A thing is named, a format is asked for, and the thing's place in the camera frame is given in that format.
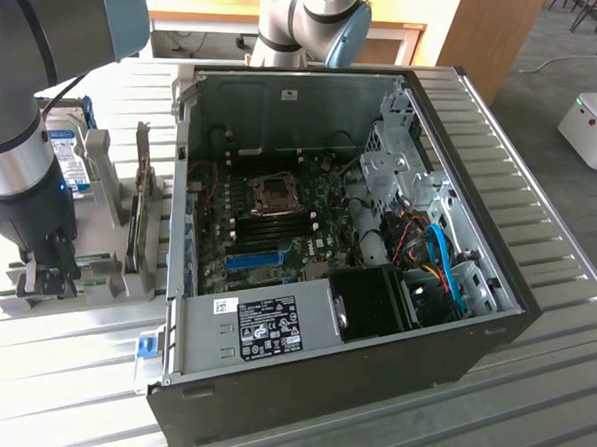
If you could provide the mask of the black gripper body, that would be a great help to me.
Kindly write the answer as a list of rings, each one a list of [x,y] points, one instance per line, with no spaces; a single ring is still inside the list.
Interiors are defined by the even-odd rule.
[[[49,170],[22,193],[0,197],[0,234],[16,244],[21,259],[50,266],[52,252],[46,238],[63,232],[77,237],[73,194],[60,171]]]

